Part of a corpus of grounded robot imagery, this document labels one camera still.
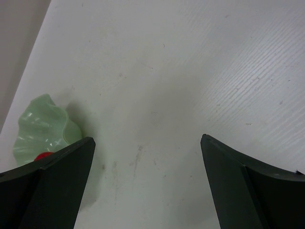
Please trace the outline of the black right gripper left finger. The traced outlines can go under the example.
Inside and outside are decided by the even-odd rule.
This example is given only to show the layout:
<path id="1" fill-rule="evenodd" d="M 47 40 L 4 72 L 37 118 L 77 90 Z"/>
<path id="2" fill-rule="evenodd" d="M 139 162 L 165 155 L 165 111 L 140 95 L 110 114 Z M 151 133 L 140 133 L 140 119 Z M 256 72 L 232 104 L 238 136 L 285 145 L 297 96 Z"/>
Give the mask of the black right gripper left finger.
<path id="1" fill-rule="evenodd" d="M 95 150 L 83 138 L 50 156 L 0 175 L 2 229 L 72 229 Z"/>

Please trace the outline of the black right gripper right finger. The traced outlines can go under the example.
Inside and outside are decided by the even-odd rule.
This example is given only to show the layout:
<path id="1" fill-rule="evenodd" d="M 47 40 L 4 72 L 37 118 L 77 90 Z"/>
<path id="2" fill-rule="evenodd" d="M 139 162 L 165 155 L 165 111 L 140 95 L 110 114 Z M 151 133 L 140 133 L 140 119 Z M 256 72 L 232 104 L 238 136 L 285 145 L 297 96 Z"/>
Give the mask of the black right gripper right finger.
<path id="1" fill-rule="evenodd" d="M 201 149 L 222 229 L 303 229 L 305 176 L 259 161 L 204 134 Z"/>

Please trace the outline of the red fake apple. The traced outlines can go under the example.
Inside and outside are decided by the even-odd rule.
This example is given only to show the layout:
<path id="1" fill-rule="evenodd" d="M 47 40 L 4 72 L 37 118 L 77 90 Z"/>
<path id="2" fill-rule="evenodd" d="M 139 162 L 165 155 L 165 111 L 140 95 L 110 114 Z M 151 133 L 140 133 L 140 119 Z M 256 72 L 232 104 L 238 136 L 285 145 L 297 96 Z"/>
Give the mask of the red fake apple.
<path id="1" fill-rule="evenodd" d="M 43 152 L 43 153 L 40 153 L 39 155 L 36 156 L 36 158 L 34 159 L 34 161 L 38 161 L 38 160 L 41 160 L 45 157 L 48 157 L 50 155 L 52 155 L 53 152 Z"/>

